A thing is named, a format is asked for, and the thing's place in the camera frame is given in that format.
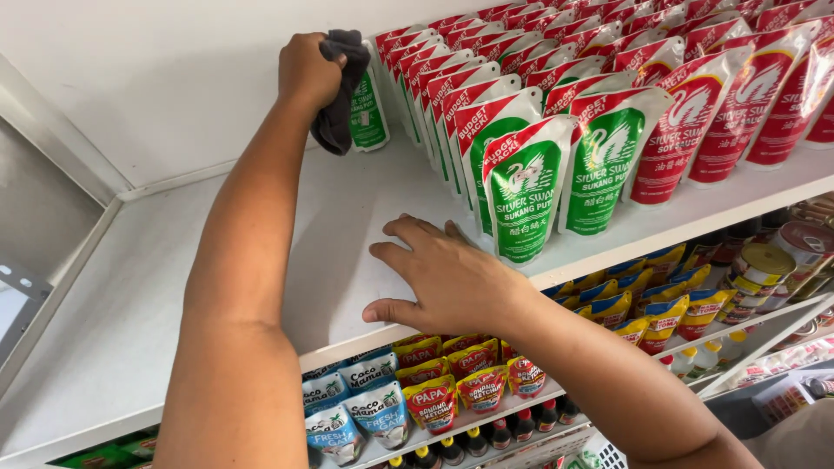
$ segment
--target white wall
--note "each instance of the white wall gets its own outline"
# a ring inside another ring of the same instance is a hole
[[[0,53],[139,187],[236,159],[293,33],[369,36],[501,3],[0,0]]]

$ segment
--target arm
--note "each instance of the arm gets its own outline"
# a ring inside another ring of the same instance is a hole
[[[306,467],[301,372],[281,304],[307,133],[341,80],[319,53],[323,38],[297,34],[282,49],[278,101],[208,214],[154,467]]]
[[[643,351],[536,291],[520,273],[403,214],[373,256],[411,285],[417,303],[377,300],[366,321],[429,333],[486,332],[504,338],[556,379],[634,468],[760,468],[750,452],[686,386]]]

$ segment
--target rag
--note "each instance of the rag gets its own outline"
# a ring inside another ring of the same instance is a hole
[[[332,29],[319,43],[324,58],[333,61],[340,54],[348,59],[342,69],[342,83],[336,99],[319,111],[310,133],[316,142],[332,154],[344,156],[350,150],[350,99],[368,69],[370,53],[362,45],[362,33],[355,29]]]

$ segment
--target store shelf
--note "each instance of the store shelf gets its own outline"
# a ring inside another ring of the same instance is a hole
[[[580,428],[581,426],[588,425],[589,423],[590,420],[588,420],[588,417],[586,417],[585,414],[579,414],[576,417],[576,420],[571,425],[560,425],[557,423],[553,430],[548,433],[534,431],[533,436],[531,436],[529,440],[521,442],[513,441],[512,443],[510,443],[508,447],[506,447],[503,450],[496,450],[495,448],[490,446],[490,449],[487,450],[487,452],[481,457],[472,457],[467,455],[464,459],[463,464],[461,464],[460,466],[464,469],[475,469],[477,467],[483,467],[486,462],[492,461],[496,458],[503,457],[514,452],[524,451],[527,448],[538,446],[546,441],[550,441],[555,438],[560,438],[565,433],[569,433],[573,430],[576,430],[577,428]]]
[[[223,179],[122,207],[0,400],[0,466],[29,469],[159,423],[185,280]],[[654,212],[620,204],[602,236],[554,233],[523,272],[543,289],[832,186],[834,159],[799,149],[779,171],[735,169],[721,187],[681,187]],[[367,252],[369,244],[388,239],[382,226],[402,212],[435,224],[455,219],[465,233],[475,232],[461,201],[403,134],[394,132],[372,154],[338,158],[315,149],[306,155],[283,323],[303,370],[413,333],[360,319],[372,300],[414,298]]]
[[[547,378],[545,389],[542,390],[541,394],[539,394],[535,399],[520,399],[516,396],[504,396],[501,399],[498,410],[489,414],[476,414],[472,411],[465,411],[463,407],[461,407],[460,415],[455,418],[455,428],[452,431],[447,431],[442,435],[434,436],[426,430],[422,430],[416,425],[412,425],[411,436],[409,436],[409,440],[406,442],[405,446],[394,451],[385,449],[376,440],[371,439],[368,442],[368,446],[365,447],[362,454],[359,456],[359,460],[350,466],[342,466],[342,469],[365,469],[367,467],[372,467],[376,464],[380,464],[381,462],[386,462],[394,456],[412,452],[419,447],[430,445],[448,436],[457,435],[458,433],[467,431],[470,428],[490,423],[497,418],[508,416],[509,414],[515,413],[522,408],[533,406],[563,394],[565,394],[565,391],[562,390],[562,387],[556,384],[555,381]],[[338,466],[336,466],[336,464],[331,460],[324,459],[321,461],[319,469],[336,469],[337,467]]]

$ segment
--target hand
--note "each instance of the hand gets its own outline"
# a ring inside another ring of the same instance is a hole
[[[294,34],[281,49],[278,67],[279,100],[300,106],[301,111],[317,113],[332,103],[339,93],[342,68],[348,62],[344,54],[330,62],[321,55],[319,43],[324,33]]]
[[[386,242],[371,245],[370,253],[408,282],[417,302],[376,300],[362,311],[365,322],[396,322],[429,334],[502,336],[542,296],[522,274],[469,245],[451,220],[444,233],[402,214],[382,232],[411,251]]]

